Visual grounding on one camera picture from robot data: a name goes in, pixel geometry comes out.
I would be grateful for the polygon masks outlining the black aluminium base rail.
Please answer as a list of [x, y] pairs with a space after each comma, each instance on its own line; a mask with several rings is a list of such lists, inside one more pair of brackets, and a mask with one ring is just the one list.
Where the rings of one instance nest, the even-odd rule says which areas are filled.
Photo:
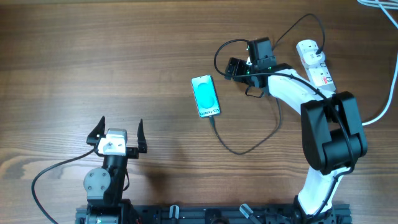
[[75, 223], [298, 223], [289, 204], [256, 206], [249, 211], [241, 207], [135, 206], [127, 218], [121, 209], [87, 212], [78, 208]]

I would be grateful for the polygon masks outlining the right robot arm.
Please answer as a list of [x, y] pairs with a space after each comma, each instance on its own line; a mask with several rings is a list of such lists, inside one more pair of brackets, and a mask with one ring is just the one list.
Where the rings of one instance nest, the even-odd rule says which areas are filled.
[[340, 181], [368, 150], [356, 98], [347, 91], [319, 88], [290, 65], [276, 63], [267, 37], [247, 42], [247, 50], [248, 59], [231, 57], [222, 75], [284, 101], [301, 116], [303, 153], [310, 167], [292, 218], [296, 223], [325, 220]]

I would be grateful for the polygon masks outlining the white charger plug adapter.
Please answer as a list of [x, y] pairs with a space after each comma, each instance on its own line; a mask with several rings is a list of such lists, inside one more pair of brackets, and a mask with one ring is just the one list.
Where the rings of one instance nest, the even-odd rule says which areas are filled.
[[306, 52], [303, 54], [302, 62], [305, 67], [315, 67], [318, 64], [321, 64], [325, 61], [325, 54], [320, 52], [317, 54], [316, 51]]

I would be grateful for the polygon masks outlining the turquoise screen smartphone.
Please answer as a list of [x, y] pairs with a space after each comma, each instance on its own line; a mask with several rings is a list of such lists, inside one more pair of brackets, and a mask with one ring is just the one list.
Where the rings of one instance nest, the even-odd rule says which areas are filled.
[[207, 118], [219, 115], [221, 108], [212, 76], [204, 75], [192, 78], [191, 84], [199, 117]]

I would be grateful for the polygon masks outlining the white power strip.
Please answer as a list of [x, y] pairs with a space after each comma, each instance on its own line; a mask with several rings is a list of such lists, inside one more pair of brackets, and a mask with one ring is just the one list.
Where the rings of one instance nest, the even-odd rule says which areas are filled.
[[315, 67], [310, 67], [310, 68], [305, 67], [302, 62], [302, 57], [304, 53], [311, 51], [318, 52], [319, 48], [317, 43], [314, 40], [310, 39], [302, 40], [296, 45], [296, 49], [300, 56], [300, 61], [307, 73], [307, 77], [310, 80], [310, 82], [314, 84], [316, 87], [321, 88], [323, 90], [335, 91], [336, 86], [331, 77], [330, 72], [328, 71], [325, 61], [321, 64], [316, 65]]

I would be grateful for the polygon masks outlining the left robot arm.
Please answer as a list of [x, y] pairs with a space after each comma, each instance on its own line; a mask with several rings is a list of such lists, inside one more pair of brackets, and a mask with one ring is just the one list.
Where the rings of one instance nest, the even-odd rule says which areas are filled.
[[95, 154], [103, 158], [100, 168], [90, 170], [83, 181], [88, 206], [76, 212], [76, 223], [142, 223], [129, 199], [123, 199], [128, 189], [127, 162], [138, 159], [147, 152], [143, 121], [137, 129], [137, 147], [127, 146], [125, 129], [105, 129], [105, 117], [89, 133], [86, 143], [93, 146]]

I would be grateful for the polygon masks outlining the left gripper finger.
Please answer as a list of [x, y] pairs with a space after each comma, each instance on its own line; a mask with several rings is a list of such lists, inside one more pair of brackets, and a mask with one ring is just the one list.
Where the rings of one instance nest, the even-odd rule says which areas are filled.
[[95, 128], [89, 133], [86, 143], [90, 146], [96, 146], [99, 140], [105, 136], [105, 116], [102, 116]]
[[147, 153], [147, 141], [144, 134], [144, 125], [142, 119], [140, 120], [137, 129], [137, 143], [139, 153]]

